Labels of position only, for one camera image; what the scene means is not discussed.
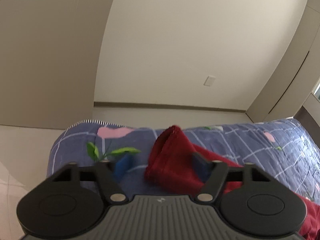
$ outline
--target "white tile floor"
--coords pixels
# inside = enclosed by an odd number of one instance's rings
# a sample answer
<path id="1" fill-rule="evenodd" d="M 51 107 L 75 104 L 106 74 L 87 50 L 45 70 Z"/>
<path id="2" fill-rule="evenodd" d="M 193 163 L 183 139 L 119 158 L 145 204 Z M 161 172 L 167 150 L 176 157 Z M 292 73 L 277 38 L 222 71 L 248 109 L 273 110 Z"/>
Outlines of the white tile floor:
<path id="1" fill-rule="evenodd" d="M 61 130 L 0 126 L 0 240 L 23 236 L 19 200 L 45 179 L 49 152 Z"/>

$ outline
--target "metal screw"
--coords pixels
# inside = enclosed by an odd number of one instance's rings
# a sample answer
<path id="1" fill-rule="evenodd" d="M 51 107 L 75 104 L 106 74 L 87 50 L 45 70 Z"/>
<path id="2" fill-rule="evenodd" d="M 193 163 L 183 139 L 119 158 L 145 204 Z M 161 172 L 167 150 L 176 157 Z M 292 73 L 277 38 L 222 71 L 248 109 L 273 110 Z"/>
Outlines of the metal screw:
<path id="1" fill-rule="evenodd" d="M 202 202 L 209 202 L 213 200 L 213 196 L 207 193 L 201 193 L 197 196 L 197 199 Z"/>
<path id="2" fill-rule="evenodd" d="M 122 202 L 126 200 L 126 196 L 121 193 L 112 194 L 110 199 L 114 202 Z"/>

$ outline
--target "cabinet door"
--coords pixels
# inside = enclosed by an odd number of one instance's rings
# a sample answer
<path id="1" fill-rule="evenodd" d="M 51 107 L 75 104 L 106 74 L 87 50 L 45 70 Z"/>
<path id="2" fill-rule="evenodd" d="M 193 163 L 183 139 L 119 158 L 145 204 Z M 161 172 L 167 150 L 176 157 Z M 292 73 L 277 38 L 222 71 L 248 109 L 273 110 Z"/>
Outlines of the cabinet door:
<path id="1" fill-rule="evenodd" d="M 0 124 L 68 127 L 92 117 L 113 0 L 0 0 Z"/>
<path id="2" fill-rule="evenodd" d="M 254 122 L 261 122 L 282 97 L 303 63 L 320 25 L 320 14 L 306 6 L 299 26 L 274 73 L 247 110 Z"/>
<path id="3" fill-rule="evenodd" d="M 294 116 L 307 100 L 320 76 L 320 30 L 308 56 L 286 92 L 265 118 L 265 121 Z"/>

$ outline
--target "circular pad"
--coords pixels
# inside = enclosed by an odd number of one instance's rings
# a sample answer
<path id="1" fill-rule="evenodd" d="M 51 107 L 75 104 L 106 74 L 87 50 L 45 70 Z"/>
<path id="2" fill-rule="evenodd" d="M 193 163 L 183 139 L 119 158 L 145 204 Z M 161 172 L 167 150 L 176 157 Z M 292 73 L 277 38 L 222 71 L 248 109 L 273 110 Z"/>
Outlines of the circular pad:
<path id="1" fill-rule="evenodd" d="M 240 232 L 281 237 L 300 229 L 306 217 L 306 206 L 282 185 L 253 182 L 223 195 L 220 212 Z"/>
<path id="2" fill-rule="evenodd" d="M 248 199 L 247 205 L 253 212 L 263 216 L 276 215 L 284 209 L 284 203 L 280 198 L 268 194 L 252 196 Z"/>
<path id="3" fill-rule="evenodd" d="M 44 239 L 65 239 L 91 229 L 103 212 L 100 196 L 70 184 L 35 188 L 17 206 L 25 232 Z"/>

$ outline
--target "baseboard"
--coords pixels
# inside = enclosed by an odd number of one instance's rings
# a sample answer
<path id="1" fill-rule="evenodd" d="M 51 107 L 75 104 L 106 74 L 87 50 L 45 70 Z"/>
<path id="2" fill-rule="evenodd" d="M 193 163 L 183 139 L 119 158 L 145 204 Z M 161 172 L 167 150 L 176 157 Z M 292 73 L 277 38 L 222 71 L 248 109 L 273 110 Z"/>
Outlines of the baseboard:
<path id="1" fill-rule="evenodd" d="M 180 110 L 204 110 L 218 112 L 245 113 L 245 110 L 205 107 L 205 106 L 180 106 L 165 104 L 144 104 L 144 103 L 120 103 L 120 102 L 94 102 L 93 107 L 126 107 L 126 108 L 150 108 L 150 109 L 180 109 Z"/>

